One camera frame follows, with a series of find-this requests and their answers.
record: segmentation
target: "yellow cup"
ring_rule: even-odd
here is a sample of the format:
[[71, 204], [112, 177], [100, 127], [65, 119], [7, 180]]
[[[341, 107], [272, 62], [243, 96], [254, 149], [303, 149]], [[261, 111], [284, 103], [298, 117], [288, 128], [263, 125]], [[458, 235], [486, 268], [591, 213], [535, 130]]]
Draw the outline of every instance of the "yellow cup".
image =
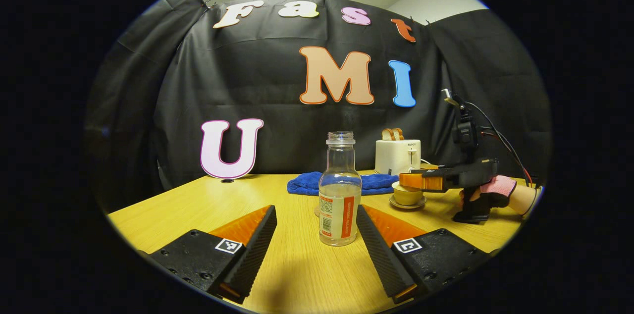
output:
[[400, 185], [398, 181], [392, 183], [394, 200], [401, 205], [414, 205], [423, 199], [421, 189]]

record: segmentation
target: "white wall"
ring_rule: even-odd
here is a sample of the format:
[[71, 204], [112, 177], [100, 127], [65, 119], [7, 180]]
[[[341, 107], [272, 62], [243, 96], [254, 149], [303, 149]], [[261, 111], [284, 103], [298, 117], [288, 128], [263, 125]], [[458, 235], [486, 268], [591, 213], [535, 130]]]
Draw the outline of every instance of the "white wall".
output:
[[412, 17], [421, 24], [433, 23], [442, 18], [476, 9], [487, 9], [479, 0], [399, 0], [387, 8], [405, 17]]

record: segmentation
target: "blue towel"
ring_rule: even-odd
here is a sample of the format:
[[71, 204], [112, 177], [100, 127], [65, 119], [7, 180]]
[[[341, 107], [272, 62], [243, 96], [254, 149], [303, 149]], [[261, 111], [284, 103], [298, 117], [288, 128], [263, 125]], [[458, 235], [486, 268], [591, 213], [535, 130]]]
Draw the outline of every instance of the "blue towel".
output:
[[[321, 172], [300, 174], [288, 182], [287, 190], [290, 194], [319, 195], [319, 178]], [[398, 181], [398, 175], [362, 175], [361, 180], [361, 195], [390, 194], [394, 192], [392, 183]]]

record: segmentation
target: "bottle cap opening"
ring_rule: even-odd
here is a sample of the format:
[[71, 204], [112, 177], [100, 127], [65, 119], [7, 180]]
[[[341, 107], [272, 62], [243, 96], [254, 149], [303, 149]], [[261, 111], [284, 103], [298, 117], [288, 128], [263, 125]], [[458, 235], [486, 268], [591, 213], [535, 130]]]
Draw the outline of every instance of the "bottle cap opening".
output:
[[355, 143], [355, 136], [351, 131], [328, 132], [327, 145], [353, 145]]

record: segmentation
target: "table surface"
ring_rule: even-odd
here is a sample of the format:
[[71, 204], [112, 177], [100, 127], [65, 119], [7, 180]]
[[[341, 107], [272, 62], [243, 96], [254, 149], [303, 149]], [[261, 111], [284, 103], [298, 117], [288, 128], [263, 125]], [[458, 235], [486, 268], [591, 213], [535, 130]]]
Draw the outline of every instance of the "table surface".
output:
[[[343, 247], [319, 241], [319, 217], [313, 213], [317, 196], [287, 192], [288, 181], [297, 175], [248, 174], [233, 183], [205, 176], [108, 216], [131, 246], [152, 253], [188, 230], [208, 232], [272, 204], [277, 228], [251, 294], [239, 307], [293, 314], [377, 313], [395, 307], [383, 290], [360, 234]], [[520, 215], [510, 208], [493, 208], [484, 223], [453, 222], [451, 217], [460, 210], [459, 191], [424, 193], [425, 206], [415, 210], [392, 206], [392, 194], [364, 195], [362, 204], [425, 231], [446, 228], [487, 253], [503, 247], [518, 230]]]

